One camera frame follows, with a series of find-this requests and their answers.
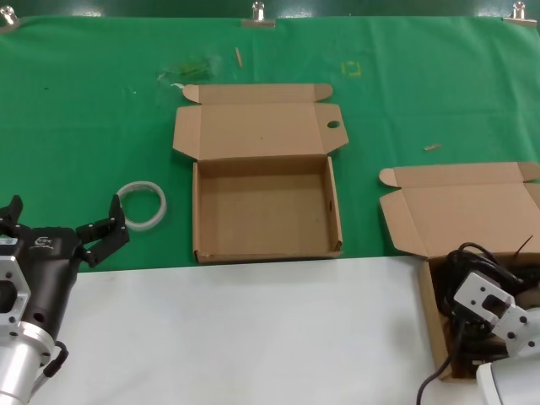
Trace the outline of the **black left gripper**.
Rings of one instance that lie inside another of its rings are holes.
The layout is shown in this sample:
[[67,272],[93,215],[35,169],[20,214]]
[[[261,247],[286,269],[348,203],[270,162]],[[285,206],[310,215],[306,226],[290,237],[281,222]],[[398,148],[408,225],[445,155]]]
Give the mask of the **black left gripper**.
[[[14,195],[11,202],[1,208],[1,230],[25,229],[19,223],[23,206],[21,197]],[[24,236],[18,257],[30,287],[30,299],[22,320],[56,339],[81,260],[96,267],[129,240],[126,217],[116,194],[105,219],[79,226],[75,231],[62,227],[31,229]]]

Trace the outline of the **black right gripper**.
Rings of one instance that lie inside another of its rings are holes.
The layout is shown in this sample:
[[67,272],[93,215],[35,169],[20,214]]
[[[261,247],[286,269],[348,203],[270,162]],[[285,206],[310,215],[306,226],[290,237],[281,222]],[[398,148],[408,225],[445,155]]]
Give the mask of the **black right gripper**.
[[539,308],[539,274],[510,275],[505,290],[524,310]]

